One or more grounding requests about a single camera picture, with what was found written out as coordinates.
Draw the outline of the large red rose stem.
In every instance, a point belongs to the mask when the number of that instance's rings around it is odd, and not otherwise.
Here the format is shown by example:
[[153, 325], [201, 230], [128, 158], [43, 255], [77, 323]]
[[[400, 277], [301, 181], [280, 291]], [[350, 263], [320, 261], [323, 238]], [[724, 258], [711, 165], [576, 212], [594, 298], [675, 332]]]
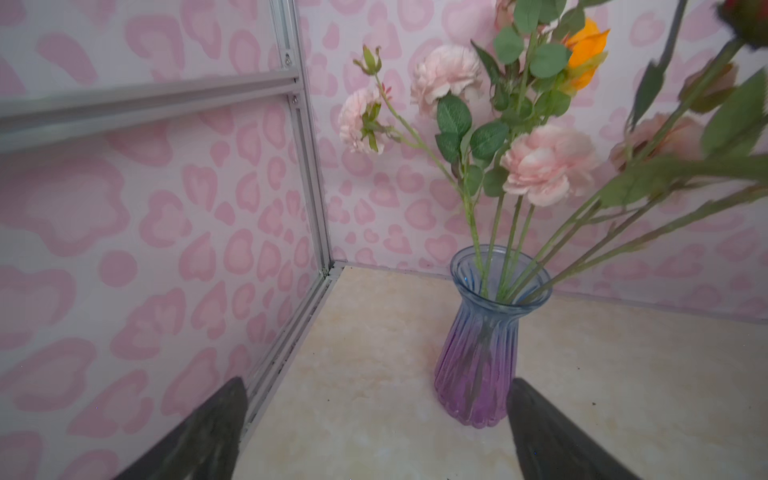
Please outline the large red rose stem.
[[[767, 195], [767, 157], [753, 149], [767, 127], [767, 73], [759, 70], [743, 83], [733, 77], [733, 59], [743, 47], [767, 46], [767, 4], [764, 1], [723, 1], [716, 6], [718, 19], [732, 38], [720, 52], [693, 75], [679, 93], [679, 105], [646, 141], [623, 141], [624, 162], [618, 175], [602, 187], [570, 218], [545, 247], [543, 257], [526, 270], [509, 293], [512, 300], [530, 304], [577, 274], [622, 254], [638, 251], [658, 238], [728, 209], [755, 202]], [[697, 156], [688, 158], [664, 152], [672, 134], [690, 113], [711, 117], [697, 138]], [[613, 249], [607, 246], [643, 215], [672, 194], [702, 188], [718, 180], [743, 180], [746, 187], [722, 199], [708, 201], [691, 213], [672, 220]], [[542, 286], [528, 287], [545, 264], [589, 222], [600, 222], [598, 211], [615, 208], [608, 219], [621, 218], [605, 238]]]

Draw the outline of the left aluminium frame strut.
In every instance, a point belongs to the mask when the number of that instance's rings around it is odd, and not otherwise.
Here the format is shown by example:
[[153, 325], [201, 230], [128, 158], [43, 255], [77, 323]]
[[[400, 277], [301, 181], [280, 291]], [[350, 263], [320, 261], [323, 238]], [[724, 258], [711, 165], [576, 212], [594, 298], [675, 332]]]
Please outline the left aluminium frame strut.
[[266, 413], [291, 362], [346, 266], [344, 261], [332, 258], [298, 7], [294, 1], [272, 1], [270, 7], [278, 36], [281, 64], [288, 70], [298, 72], [298, 86], [289, 95], [288, 103], [317, 268], [310, 277], [308, 290], [293, 317], [265, 358], [266, 364], [260, 370], [258, 383], [251, 392], [249, 431], [256, 428]]

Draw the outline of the pink peony branch with bud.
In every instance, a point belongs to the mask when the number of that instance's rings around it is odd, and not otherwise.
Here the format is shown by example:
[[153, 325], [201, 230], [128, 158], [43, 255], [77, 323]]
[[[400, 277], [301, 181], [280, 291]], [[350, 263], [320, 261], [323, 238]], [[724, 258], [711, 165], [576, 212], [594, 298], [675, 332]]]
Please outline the pink peony branch with bud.
[[433, 140], [420, 132], [395, 106], [392, 86], [383, 78], [382, 49], [364, 46], [354, 65], [374, 81], [344, 101], [338, 114], [339, 137], [350, 152], [382, 154], [391, 143], [423, 152], [459, 195], [475, 265], [488, 275], [487, 256], [481, 253], [476, 205], [484, 188], [486, 172], [504, 145], [507, 128], [498, 122], [476, 125], [469, 103], [483, 90], [486, 61], [490, 57], [477, 45], [438, 46], [419, 61], [410, 85], [411, 105], [422, 119], [437, 127]]

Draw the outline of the peach rose stem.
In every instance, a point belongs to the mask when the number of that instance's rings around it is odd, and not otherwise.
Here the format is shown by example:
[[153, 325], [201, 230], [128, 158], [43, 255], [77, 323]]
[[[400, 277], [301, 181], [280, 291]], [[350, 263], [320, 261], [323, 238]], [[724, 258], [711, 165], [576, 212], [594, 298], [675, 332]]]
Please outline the peach rose stem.
[[[643, 121], [635, 130], [626, 135], [623, 142], [614, 148], [611, 153], [611, 161], [617, 169], [623, 172], [638, 166], [648, 166], [651, 160], [664, 154], [672, 154], [674, 152], [672, 147], [674, 140], [680, 139], [682, 134], [687, 131], [692, 133], [693, 139], [699, 139], [703, 128], [686, 117], [685, 113], [691, 109], [706, 113], [720, 106], [735, 90], [737, 71], [737, 66], [718, 57], [711, 60], [701, 71], [690, 76], [679, 92], [680, 104], [673, 113], [657, 115], [651, 120]], [[552, 238], [534, 258], [531, 266], [524, 271], [524, 275], [510, 288], [506, 298], [531, 302], [545, 289], [589, 268], [588, 260], [592, 256], [636, 223], [652, 208], [666, 200], [670, 194], [671, 189], [663, 187], [659, 193], [653, 194], [643, 206], [632, 211], [621, 210], [606, 217], [596, 216], [598, 211], [605, 207], [599, 198], [595, 197], [588, 200], [565, 222], [564, 226], [553, 234]], [[534, 292], [524, 293], [524, 289], [528, 287], [534, 277], [544, 269], [545, 265], [576, 233], [593, 223], [602, 223], [619, 217], [623, 219], [622, 223], [611, 227], [602, 240], [575, 260], [561, 274]]]

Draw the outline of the pink peony flower stem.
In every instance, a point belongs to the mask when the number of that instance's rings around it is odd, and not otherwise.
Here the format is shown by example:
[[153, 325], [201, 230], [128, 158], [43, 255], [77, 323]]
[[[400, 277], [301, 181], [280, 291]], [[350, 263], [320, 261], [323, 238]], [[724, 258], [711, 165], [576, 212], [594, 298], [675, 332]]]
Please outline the pink peony flower stem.
[[522, 258], [533, 214], [570, 197], [585, 195], [593, 185], [592, 171], [601, 161], [591, 138], [557, 125], [539, 126], [514, 139], [499, 152], [486, 172], [483, 192], [497, 200], [490, 242], [507, 232], [496, 301], [516, 303], [534, 276], [574, 235], [578, 220], [568, 220], [537, 251], [531, 263], [515, 274]]

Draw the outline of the purple glass vase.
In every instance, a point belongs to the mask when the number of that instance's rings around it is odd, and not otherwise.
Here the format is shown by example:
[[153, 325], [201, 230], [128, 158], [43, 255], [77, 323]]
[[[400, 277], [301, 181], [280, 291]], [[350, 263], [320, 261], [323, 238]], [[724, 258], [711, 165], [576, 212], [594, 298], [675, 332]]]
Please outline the purple glass vase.
[[549, 300], [551, 290], [517, 305], [495, 300], [501, 286], [506, 249], [483, 244], [477, 267], [472, 247], [457, 252], [450, 263], [461, 304], [434, 370], [434, 390], [444, 410], [460, 423], [482, 429], [507, 416], [507, 396], [515, 378], [520, 320]]

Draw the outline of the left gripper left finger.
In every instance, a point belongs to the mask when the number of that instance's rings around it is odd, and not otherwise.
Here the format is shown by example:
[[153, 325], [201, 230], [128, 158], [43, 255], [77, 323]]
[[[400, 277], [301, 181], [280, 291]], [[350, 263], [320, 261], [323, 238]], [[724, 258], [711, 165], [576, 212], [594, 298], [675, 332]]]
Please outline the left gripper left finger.
[[119, 479], [231, 479], [248, 411], [243, 379], [229, 379]]

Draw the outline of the orange rose stem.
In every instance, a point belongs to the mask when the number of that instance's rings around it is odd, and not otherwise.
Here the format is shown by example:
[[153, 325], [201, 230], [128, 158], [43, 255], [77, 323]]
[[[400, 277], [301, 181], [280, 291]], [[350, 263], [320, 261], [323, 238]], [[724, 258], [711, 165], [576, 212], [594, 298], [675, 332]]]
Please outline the orange rose stem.
[[[522, 134], [555, 119], [570, 107], [606, 57], [607, 35], [582, 6], [560, 1], [516, 1], [514, 24], [498, 31], [486, 61], [483, 90], [469, 103], [476, 125], [507, 128], [506, 150]], [[513, 272], [531, 263], [521, 258]]]

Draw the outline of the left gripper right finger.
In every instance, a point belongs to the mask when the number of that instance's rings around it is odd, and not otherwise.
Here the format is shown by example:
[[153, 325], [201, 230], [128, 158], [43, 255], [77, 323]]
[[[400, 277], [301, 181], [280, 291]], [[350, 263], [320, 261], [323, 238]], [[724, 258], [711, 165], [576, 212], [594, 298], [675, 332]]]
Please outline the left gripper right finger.
[[639, 479], [522, 378], [511, 382], [507, 418], [525, 479]]

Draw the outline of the striped pink peony branch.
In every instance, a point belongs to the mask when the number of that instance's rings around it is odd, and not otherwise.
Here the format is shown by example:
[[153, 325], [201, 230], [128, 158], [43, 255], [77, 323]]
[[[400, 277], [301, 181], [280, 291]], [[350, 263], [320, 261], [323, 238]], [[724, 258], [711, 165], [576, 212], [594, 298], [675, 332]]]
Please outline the striped pink peony branch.
[[[555, 285], [619, 255], [642, 249], [662, 236], [731, 208], [767, 197], [767, 155], [754, 151], [757, 139], [767, 128], [767, 72], [749, 77], [720, 106], [704, 129], [701, 160], [685, 160], [678, 154], [639, 159], [609, 181], [587, 203], [584, 212], [566, 222], [534, 274], [562, 249], [575, 234], [590, 223], [610, 224], [605, 236], [585, 253], [537, 288], [524, 284], [517, 298], [525, 305], [543, 300]], [[692, 212], [639, 235], [618, 246], [609, 245], [655, 207], [673, 194], [696, 190], [719, 181], [744, 181], [746, 185], [720, 199], [709, 200]]]

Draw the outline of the diagonal aluminium frame strut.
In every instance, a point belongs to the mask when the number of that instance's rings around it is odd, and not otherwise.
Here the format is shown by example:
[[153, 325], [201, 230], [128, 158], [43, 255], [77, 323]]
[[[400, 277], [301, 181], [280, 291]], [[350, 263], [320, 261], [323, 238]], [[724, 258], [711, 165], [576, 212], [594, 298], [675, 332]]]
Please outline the diagonal aluminium frame strut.
[[10, 154], [302, 89], [297, 68], [1, 102], [1, 152]]

